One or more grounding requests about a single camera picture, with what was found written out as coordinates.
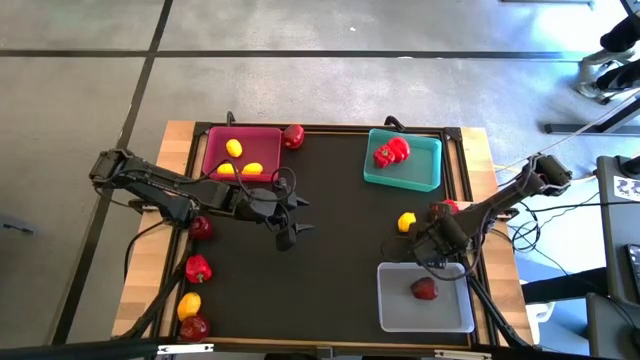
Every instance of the teal tray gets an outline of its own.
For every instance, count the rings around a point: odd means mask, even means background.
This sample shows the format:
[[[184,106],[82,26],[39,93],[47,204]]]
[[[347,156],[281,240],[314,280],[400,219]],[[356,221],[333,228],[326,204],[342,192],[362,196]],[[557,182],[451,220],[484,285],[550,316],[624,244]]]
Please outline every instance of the teal tray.
[[[393,137],[402,137],[411,147],[409,159],[380,169],[373,163],[373,153]],[[371,129],[364,162],[365,181],[428,192],[440,186],[442,142],[429,137]]]

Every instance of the white cable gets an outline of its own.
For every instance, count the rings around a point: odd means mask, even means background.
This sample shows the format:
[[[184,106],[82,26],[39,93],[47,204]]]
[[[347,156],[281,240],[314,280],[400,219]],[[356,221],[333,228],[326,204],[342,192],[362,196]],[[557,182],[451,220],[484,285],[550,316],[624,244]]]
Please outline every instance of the white cable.
[[[595,121],[590,122],[589,124],[587,124],[587,125],[585,125],[585,126],[581,127],[580,129],[578,129],[578,131],[574,132],[573,134],[568,135],[568,136],[566,136],[566,137],[564,137],[564,138],[562,138],[562,139],[560,139],[560,140],[556,141],[555,143],[553,143],[553,144],[551,144],[551,145],[547,146],[546,148],[541,149],[540,151],[536,151],[536,152],[535,152],[535,153],[533,153],[533,154],[543,153],[543,152],[545,152],[545,151],[547,151],[547,150],[551,149],[552,147],[554,147],[554,146],[556,146],[556,145],[559,145],[559,144],[561,144],[561,143],[563,143],[563,142],[565,142],[565,141],[567,141],[567,140],[571,139],[571,138],[572,138],[572,137],[574,137],[574,136],[578,136],[578,135],[580,135],[581,133],[583,133],[583,132],[584,132],[585,130],[587,130],[588,128],[592,127],[593,125],[595,125],[595,124],[597,124],[597,123],[599,123],[599,122],[603,121],[605,118],[609,117],[609,115],[610,115],[611,113],[616,112],[616,110],[618,110],[618,109],[619,109],[620,107],[622,107],[623,105],[625,105],[625,106],[626,106],[626,105],[628,105],[628,104],[627,104],[627,102],[629,101],[629,99],[631,99],[631,98],[635,98],[636,94],[638,94],[638,93],[640,93],[640,90],[636,90],[636,91],[634,91],[634,92],[633,92],[633,94],[631,94],[631,96],[629,96],[629,97],[628,97],[628,98],[626,98],[623,102],[621,102],[620,104],[618,104],[618,106],[616,106],[616,107],[614,107],[613,109],[609,110],[606,114],[604,114],[604,115],[600,116],[600,117],[599,117],[598,119],[596,119]],[[530,156],[531,156],[531,155],[529,155],[529,156],[527,156],[527,157],[525,157],[525,158],[522,158],[522,159],[520,159],[520,160],[518,160],[518,161],[516,161],[516,162],[514,162],[514,163],[512,163],[512,164],[510,164],[510,165],[508,165],[508,166],[505,166],[505,167],[503,167],[503,168],[501,168],[501,169],[497,170],[497,171],[496,171],[496,174],[497,174],[497,173],[499,173],[499,172],[501,172],[501,171],[504,171],[504,170],[510,169],[510,168],[512,168],[512,167],[514,167],[514,166],[516,166],[516,165],[518,165],[519,163],[521,163],[521,162],[523,162],[523,161],[526,161],[527,159],[529,159],[529,157],[530,157]]]

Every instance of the toy fruit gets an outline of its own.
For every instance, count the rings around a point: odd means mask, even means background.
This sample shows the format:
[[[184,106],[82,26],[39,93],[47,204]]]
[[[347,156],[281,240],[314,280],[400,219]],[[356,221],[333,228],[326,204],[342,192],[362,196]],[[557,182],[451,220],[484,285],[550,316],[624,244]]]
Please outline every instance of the toy fruit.
[[[180,337],[187,342],[200,342],[209,335],[209,320],[202,315],[193,315],[180,324]]]
[[[398,218],[398,231],[409,232],[409,226],[416,222],[416,214],[404,213]]]
[[[233,157],[242,155],[242,145],[240,145],[240,141],[236,139],[227,141],[227,152]]]
[[[409,158],[409,155],[411,155],[411,147],[409,146],[407,140],[405,140],[404,138],[401,138],[399,136],[394,137],[393,139],[389,140],[387,145],[389,145],[391,151],[393,151],[393,154],[396,156],[394,161],[397,163],[401,163],[407,160]]]
[[[218,169],[216,170],[216,172],[218,174],[222,174],[222,175],[233,175],[233,165],[229,164],[229,163],[224,163],[220,166],[218,166]]]
[[[186,293],[178,303],[178,319],[180,321],[193,316],[200,310],[200,295],[194,292]]]
[[[189,235],[196,240],[208,240],[213,236],[213,225],[204,216],[196,216],[189,224]]]
[[[451,200],[451,199],[443,200],[442,203],[451,206],[451,213],[452,214],[455,214],[458,211],[460,211],[460,208],[458,207],[458,204],[456,204],[456,202]]]
[[[282,140],[287,149],[295,150],[302,145],[304,141],[304,129],[298,124],[289,125],[282,132]]]
[[[242,175],[260,175],[262,174],[262,164],[250,163],[244,166],[242,169]]]
[[[429,276],[423,277],[411,284],[413,297],[420,300],[433,300],[438,297],[438,285]]]
[[[187,280],[192,284],[203,283],[213,276],[213,271],[211,271],[207,259],[200,254],[189,256],[184,273]]]
[[[373,153],[373,163],[376,167],[385,168],[393,163],[396,156],[391,151],[389,145],[382,145]]]

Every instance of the white tray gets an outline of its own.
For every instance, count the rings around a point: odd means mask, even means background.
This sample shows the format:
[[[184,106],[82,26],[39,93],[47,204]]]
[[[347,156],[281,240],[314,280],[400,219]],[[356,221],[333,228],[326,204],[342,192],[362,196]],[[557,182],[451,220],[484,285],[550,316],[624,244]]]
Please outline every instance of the white tray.
[[[438,275],[452,277],[464,272],[458,263],[433,269]],[[378,266],[378,313],[386,332],[469,333],[474,329],[467,279],[442,281],[433,278],[439,295],[431,301],[411,294],[411,284],[430,276],[415,263],[382,263]]]

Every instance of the pink tray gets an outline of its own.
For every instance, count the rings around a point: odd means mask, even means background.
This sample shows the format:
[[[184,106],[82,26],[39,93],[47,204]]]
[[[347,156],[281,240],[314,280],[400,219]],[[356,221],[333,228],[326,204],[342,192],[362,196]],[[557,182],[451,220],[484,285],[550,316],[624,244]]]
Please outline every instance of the pink tray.
[[[242,155],[234,158],[227,152],[226,144],[230,139],[240,141],[242,145]],[[269,182],[271,173],[280,167],[280,141],[282,131],[276,128],[261,127],[235,127],[220,126],[211,128],[209,131],[209,141],[207,151],[204,154],[202,171],[208,173],[211,169],[220,164],[224,159],[231,159],[238,168],[238,175],[242,181]],[[262,164],[262,174],[242,175],[240,172],[245,165],[257,162]],[[235,180],[235,176],[221,175],[216,172],[211,174],[214,180]]]

